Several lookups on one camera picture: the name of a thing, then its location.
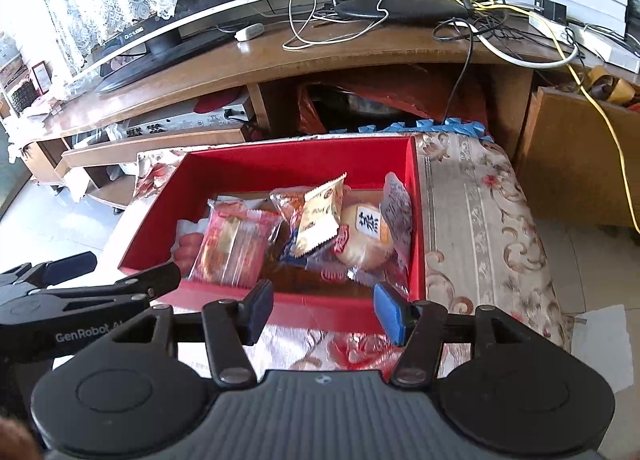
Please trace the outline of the orange red snack packet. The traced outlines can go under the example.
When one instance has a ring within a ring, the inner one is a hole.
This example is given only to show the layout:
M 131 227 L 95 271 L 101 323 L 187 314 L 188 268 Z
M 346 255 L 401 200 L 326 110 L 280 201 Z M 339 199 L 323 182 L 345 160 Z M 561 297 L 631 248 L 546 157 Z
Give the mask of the orange red snack packet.
M 297 235 L 300 220 L 302 219 L 305 204 L 305 195 L 311 191 L 308 186 L 296 186 L 277 188 L 269 194 L 269 199 L 288 225 L 290 237 Z

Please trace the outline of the beige small snack packet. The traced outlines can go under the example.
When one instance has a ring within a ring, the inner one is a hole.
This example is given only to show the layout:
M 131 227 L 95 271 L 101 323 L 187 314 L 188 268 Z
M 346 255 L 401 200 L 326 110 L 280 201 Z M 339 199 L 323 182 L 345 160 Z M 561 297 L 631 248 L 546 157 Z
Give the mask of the beige small snack packet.
M 337 235 L 341 225 L 344 181 L 347 174 L 326 182 L 304 197 L 293 255 L 300 258 Z

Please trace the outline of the silver media player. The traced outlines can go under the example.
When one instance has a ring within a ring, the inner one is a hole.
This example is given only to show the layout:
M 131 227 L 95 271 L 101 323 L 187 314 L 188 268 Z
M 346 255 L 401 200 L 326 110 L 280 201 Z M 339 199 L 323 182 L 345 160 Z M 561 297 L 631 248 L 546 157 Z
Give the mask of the silver media player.
M 192 129 L 240 128 L 255 117 L 246 92 L 209 94 L 111 124 L 106 133 L 110 141 Z

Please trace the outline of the red clear pastry packet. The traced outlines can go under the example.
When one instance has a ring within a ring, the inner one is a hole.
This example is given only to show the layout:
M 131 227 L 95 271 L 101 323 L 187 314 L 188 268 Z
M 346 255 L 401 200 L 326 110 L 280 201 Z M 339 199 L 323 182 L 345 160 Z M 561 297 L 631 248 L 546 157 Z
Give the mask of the red clear pastry packet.
M 215 202 L 188 279 L 253 288 L 282 223 L 277 212 L 248 209 L 244 201 Z

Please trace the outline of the floral beige tablecloth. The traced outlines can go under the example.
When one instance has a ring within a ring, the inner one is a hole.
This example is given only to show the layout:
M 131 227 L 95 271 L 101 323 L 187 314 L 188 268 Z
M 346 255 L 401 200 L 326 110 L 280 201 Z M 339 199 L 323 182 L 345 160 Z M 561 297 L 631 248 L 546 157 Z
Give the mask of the floral beige tablecloth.
M 197 222 L 218 194 L 260 195 L 344 175 L 355 191 L 378 191 L 395 173 L 412 199 L 409 297 L 471 315 L 493 305 L 548 341 L 570 349 L 536 224 L 508 157 L 495 144 L 457 133 L 290 139 L 142 159 L 140 184 L 122 221 L 134 235 L 124 273 L 166 262 L 180 221 Z M 369 289 L 351 283 L 311 289 L 295 272 L 274 282 L 268 325 L 248 351 L 268 369 L 378 369 L 399 352 L 383 336 Z

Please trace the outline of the clear bun bread packet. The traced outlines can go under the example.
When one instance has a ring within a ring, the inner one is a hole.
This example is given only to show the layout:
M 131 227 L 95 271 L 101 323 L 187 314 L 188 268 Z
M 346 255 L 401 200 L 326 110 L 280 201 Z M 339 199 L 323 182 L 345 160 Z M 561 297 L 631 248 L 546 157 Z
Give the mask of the clear bun bread packet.
M 412 233 L 410 195 L 390 172 L 378 203 L 351 201 L 344 206 L 332 252 L 355 283 L 370 288 L 388 284 L 408 295 Z

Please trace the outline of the brown cardboard box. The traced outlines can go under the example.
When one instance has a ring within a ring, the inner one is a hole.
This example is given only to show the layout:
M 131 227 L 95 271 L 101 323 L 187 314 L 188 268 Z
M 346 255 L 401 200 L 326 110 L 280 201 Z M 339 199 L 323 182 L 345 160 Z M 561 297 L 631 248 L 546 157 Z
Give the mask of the brown cardboard box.
M 639 218 L 639 114 L 540 88 L 529 103 L 515 172 L 538 219 L 631 227 Z

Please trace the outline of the wooden TV cabinet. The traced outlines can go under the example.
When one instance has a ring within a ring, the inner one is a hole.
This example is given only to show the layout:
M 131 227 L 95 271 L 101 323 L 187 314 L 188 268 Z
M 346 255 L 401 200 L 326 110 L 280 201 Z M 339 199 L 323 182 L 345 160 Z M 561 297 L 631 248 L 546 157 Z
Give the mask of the wooden TV cabinet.
M 152 110 L 243 87 L 259 127 L 285 137 L 297 125 L 297 88 L 337 72 L 355 76 L 368 67 L 410 64 L 446 70 L 465 64 L 489 93 L 489 131 L 513 156 L 521 139 L 535 72 L 500 60 L 480 42 L 437 41 L 427 27 L 390 25 L 346 43 L 285 51 L 290 34 L 278 27 L 247 43 L 227 43 L 117 91 L 90 91 L 46 120 L 46 132 L 27 145 L 24 164 L 44 184 L 61 183 L 66 137 L 134 118 Z

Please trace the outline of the white power strip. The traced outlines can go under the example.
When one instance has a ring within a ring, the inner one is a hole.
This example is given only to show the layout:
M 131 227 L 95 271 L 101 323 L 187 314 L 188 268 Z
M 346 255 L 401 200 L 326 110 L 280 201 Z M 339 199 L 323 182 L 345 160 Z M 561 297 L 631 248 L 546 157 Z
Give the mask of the white power strip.
M 620 67 L 633 74 L 639 72 L 639 56 L 636 53 L 591 28 L 562 25 L 535 13 L 528 18 L 528 24 L 549 39 L 555 36 L 556 40 L 565 44 L 576 42 L 603 63 Z

